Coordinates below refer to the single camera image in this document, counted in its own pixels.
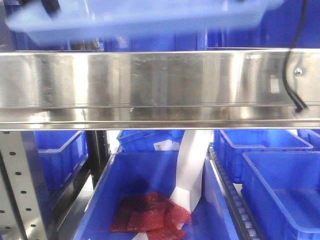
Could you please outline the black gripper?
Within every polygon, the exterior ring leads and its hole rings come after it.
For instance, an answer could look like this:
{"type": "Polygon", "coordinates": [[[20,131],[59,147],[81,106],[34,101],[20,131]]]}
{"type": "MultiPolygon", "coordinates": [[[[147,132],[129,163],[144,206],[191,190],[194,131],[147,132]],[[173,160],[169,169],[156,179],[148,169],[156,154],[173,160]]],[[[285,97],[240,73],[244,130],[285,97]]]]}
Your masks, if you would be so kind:
{"type": "Polygon", "coordinates": [[[54,18],[61,10],[58,0],[18,0],[18,3],[23,7],[34,3],[40,3],[47,15],[51,18],[54,18]]]}

